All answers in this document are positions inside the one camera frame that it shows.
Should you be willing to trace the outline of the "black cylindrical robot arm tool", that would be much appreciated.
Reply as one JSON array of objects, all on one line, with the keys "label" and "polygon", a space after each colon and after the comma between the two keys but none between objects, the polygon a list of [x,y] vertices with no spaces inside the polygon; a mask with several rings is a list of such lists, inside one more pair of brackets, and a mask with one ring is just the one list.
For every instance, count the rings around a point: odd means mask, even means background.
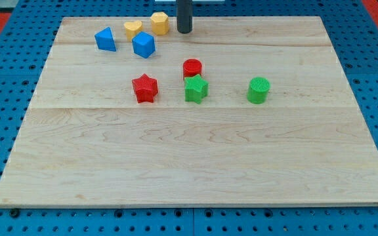
[{"label": "black cylindrical robot arm tool", "polygon": [[177,30],[187,34],[192,31],[193,0],[176,0],[177,6]]}]

